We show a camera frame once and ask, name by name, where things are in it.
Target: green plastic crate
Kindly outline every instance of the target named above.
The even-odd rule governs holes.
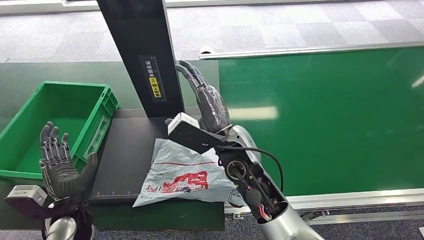
[[[41,83],[0,134],[0,181],[43,184],[40,131],[48,121],[60,128],[59,137],[69,134],[69,153],[81,170],[99,150],[118,105],[107,84]]]

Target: black vertical pillar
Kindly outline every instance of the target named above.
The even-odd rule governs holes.
[[[150,117],[184,111],[164,0],[97,0]]]

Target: red line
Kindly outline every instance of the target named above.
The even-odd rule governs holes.
[[[202,163],[196,163],[196,164],[183,164],[183,163],[175,163],[175,162],[161,162],[161,163],[154,163],[154,165],[161,165],[161,164],[172,164],[172,165],[180,165],[180,166],[195,166],[195,165],[202,165],[202,164],[214,164],[214,161],[208,161],[208,162],[202,162]]]

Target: gray carpet floor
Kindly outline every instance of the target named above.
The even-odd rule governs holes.
[[[217,52],[424,41],[424,0],[170,8],[177,60]],[[99,11],[0,16],[0,62],[120,61]]]
[[[424,240],[424,220],[395,220],[313,225],[326,240]],[[0,231],[1,240],[41,240],[39,231]],[[225,232],[103,231],[98,240],[264,240],[253,217],[228,220]]]

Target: white plastic bag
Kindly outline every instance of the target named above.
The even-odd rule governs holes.
[[[171,140],[158,138],[154,143],[151,169],[132,207],[171,198],[205,202],[228,200],[238,206],[245,205],[224,168],[218,166],[214,149],[199,154]]]

